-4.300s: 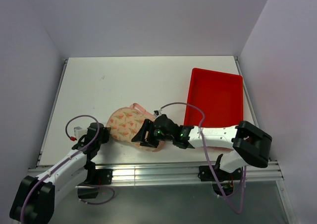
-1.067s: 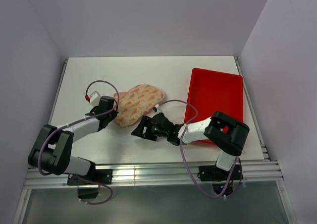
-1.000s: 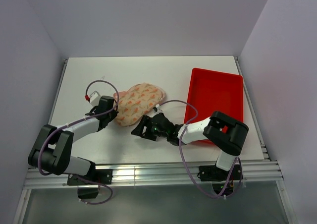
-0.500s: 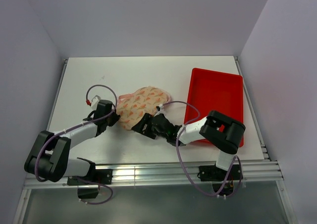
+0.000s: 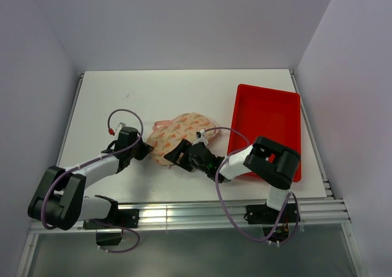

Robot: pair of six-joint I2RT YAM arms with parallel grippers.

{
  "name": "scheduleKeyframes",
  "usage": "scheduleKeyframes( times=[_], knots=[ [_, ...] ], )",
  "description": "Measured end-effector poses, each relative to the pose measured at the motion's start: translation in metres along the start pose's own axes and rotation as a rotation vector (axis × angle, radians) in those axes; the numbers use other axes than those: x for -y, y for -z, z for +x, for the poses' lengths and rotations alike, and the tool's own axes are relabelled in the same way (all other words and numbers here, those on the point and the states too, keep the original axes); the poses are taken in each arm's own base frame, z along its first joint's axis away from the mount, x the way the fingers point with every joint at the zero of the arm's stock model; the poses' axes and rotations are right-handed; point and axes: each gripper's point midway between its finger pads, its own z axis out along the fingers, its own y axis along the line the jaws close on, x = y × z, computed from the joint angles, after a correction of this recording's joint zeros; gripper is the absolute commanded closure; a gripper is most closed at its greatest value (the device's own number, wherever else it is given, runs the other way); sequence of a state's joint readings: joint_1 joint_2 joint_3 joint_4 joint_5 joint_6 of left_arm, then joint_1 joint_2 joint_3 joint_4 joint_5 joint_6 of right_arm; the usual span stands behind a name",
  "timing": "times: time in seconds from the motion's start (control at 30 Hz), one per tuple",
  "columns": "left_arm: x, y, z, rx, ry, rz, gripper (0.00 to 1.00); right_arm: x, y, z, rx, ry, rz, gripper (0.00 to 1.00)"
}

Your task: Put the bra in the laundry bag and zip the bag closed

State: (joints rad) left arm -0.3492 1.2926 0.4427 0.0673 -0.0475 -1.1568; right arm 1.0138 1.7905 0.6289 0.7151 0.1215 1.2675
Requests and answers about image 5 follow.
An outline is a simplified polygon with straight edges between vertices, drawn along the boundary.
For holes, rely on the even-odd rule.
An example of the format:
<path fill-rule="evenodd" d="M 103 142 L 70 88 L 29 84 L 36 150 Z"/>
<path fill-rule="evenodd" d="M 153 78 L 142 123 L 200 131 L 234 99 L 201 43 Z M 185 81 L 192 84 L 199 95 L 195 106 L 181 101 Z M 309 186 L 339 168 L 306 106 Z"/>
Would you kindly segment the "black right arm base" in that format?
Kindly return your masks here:
<path fill-rule="evenodd" d="M 266 204 L 263 205 L 247 205 L 244 219 L 249 225 L 274 225 L 279 212 L 268 207 Z M 274 230 L 272 236 L 269 237 L 269 241 L 281 242 L 286 240 L 290 235 L 290 224 L 296 224 L 300 222 L 301 217 L 296 209 L 294 203 L 286 204 L 282 216 L 279 220 L 279 225 Z"/>

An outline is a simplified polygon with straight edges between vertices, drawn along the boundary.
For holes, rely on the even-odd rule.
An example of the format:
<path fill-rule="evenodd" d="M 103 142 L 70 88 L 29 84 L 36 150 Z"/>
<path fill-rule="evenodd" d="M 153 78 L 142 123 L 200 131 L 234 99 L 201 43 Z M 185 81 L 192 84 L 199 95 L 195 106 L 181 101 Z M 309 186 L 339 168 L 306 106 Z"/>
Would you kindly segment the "floral mesh laundry bag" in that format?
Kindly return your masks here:
<path fill-rule="evenodd" d="M 147 139 L 147 144 L 154 149 L 151 152 L 152 160 L 161 166 L 172 165 L 164 156 L 186 139 L 191 143 L 197 140 L 196 132 L 218 127 L 212 119 L 200 113 L 184 113 L 172 120 L 156 121 L 153 131 Z"/>

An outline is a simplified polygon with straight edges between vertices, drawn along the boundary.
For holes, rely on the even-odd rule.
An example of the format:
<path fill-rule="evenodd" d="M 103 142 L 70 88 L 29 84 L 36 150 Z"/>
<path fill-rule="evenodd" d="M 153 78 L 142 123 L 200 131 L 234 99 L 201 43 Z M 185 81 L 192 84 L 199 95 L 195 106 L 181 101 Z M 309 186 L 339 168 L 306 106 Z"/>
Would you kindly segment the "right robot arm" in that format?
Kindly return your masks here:
<path fill-rule="evenodd" d="M 253 173 L 270 185 L 266 217 L 277 222 L 285 216 L 284 202 L 301 160 L 297 151 L 266 137 L 257 137 L 253 144 L 234 154 L 216 156 L 207 147 L 208 140 L 201 133 L 198 135 L 193 143 L 183 139 L 164 159 L 188 172 L 197 169 L 218 183 Z"/>

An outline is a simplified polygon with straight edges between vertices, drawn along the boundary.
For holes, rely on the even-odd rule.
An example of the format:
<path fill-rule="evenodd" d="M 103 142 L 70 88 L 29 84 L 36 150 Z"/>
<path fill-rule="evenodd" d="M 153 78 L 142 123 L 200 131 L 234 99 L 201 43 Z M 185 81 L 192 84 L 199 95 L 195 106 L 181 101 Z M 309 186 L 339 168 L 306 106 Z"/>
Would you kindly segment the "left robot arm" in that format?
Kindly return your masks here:
<path fill-rule="evenodd" d="M 122 172 L 131 160 L 143 160 L 153 149 L 136 128 L 122 127 L 118 138 L 98 157 L 68 169 L 55 165 L 47 168 L 28 206 L 28 216 L 48 230 L 69 230 L 78 221 L 117 225 L 119 203 L 103 195 L 87 197 L 85 189 Z"/>

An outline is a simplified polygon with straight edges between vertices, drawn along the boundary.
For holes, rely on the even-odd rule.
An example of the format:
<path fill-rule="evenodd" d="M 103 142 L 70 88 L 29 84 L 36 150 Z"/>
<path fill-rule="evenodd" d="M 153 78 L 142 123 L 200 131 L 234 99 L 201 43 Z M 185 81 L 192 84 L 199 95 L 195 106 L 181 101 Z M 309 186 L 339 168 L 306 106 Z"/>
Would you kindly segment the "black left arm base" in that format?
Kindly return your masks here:
<path fill-rule="evenodd" d="M 121 209 L 112 220 L 93 219 L 83 222 L 84 230 L 96 231 L 96 244 L 99 249 L 111 253 L 128 252 L 135 249 L 140 242 L 140 234 L 134 229 L 138 227 L 140 210 L 138 208 Z M 126 239 L 127 234 L 135 236 L 135 243 L 128 249 L 115 250 Z"/>

